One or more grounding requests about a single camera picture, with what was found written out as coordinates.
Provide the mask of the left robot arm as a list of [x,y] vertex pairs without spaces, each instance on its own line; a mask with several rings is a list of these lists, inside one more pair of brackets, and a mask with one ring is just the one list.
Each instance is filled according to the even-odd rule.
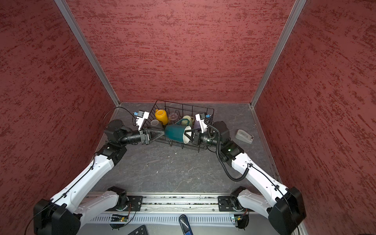
[[50,200],[42,199],[34,206],[30,221],[34,234],[75,235],[84,224],[108,209],[131,211],[127,193],[119,187],[110,187],[85,205],[81,202],[95,184],[120,162],[127,145],[147,145],[163,136],[164,129],[149,127],[133,130],[116,119],[108,123],[104,133],[108,141],[94,154],[89,165]]

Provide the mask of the clear glass cup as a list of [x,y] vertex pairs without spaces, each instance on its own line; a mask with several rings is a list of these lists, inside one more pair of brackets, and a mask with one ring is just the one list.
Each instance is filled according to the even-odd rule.
[[172,112],[168,116],[168,123],[175,124],[179,120],[179,115],[175,112]]

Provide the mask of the white grey mug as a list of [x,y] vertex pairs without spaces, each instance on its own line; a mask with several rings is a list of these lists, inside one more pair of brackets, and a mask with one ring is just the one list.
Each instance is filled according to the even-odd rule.
[[150,122],[150,125],[151,125],[151,127],[157,128],[157,129],[163,129],[164,128],[163,124],[160,121],[158,121],[157,119],[153,119]]

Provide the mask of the black blue handheld device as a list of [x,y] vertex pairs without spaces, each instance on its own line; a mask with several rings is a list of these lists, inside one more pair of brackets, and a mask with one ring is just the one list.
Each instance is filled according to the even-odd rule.
[[189,220],[185,214],[179,216],[179,224],[184,235],[193,235]]

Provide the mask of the purple cup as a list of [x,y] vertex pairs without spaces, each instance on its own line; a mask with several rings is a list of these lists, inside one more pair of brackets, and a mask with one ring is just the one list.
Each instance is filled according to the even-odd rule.
[[194,122],[194,124],[193,124],[193,129],[198,129],[198,130],[201,129],[200,121],[195,120],[195,122]]

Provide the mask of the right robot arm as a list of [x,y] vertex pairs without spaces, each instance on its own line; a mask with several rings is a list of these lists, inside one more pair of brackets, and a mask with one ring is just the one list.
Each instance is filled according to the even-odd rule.
[[184,137],[192,144],[214,146],[216,156],[227,176],[239,182],[249,181],[260,195],[238,188],[233,197],[244,209],[255,211],[266,217],[280,235],[300,232],[299,225],[306,218],[303,195],[296,188],[288,188],[259,167],[248,154],[231,140],[226,124],[204,121],[207,128],[186,130]]

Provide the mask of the dark green mug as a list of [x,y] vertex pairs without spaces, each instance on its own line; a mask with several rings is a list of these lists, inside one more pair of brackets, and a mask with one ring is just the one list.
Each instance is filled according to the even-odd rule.
[[181,120],[175,124],[167,125],[164,129],[164,135],[170,140],[179,142],[181,144],[188,144],[191,141],[192,136],[185,136],[184,132],[185,130],[192,128],[188,125],[181,125]]

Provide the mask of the light green mug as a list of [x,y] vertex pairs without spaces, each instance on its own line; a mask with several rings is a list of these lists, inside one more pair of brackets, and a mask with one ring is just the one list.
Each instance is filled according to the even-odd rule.
[[185,115],[183,116],[182,120],[181,120],[181,125],[184,125],[184,126],[190,126],[190,127],[193,127],[193,124],[194,124],[194,118],[189,116],[189,115]]

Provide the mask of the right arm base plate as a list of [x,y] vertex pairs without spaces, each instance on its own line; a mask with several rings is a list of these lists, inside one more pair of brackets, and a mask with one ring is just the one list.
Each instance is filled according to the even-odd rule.
[[219,196],[217,200],[220,212],[246,212],[246,210],[254,212],[251,209],[244,208],[235,196]]

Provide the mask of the yellow mug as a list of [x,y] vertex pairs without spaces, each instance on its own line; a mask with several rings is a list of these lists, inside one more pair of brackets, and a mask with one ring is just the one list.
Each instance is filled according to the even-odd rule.
[[156,120],[161,122],[162,125],[167,125],[168,122],[169,122],[168,114],[167,114],[166,110],[163,110],[163,109],[156,109],[155,118],[156,118]]

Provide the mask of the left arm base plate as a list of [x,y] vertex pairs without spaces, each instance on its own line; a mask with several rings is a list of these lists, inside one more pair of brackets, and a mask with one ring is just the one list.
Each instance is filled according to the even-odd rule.
[[118,212],[139,212],[143,199],[143,196],[127,196],[126,198],[120,198],[114,210]]

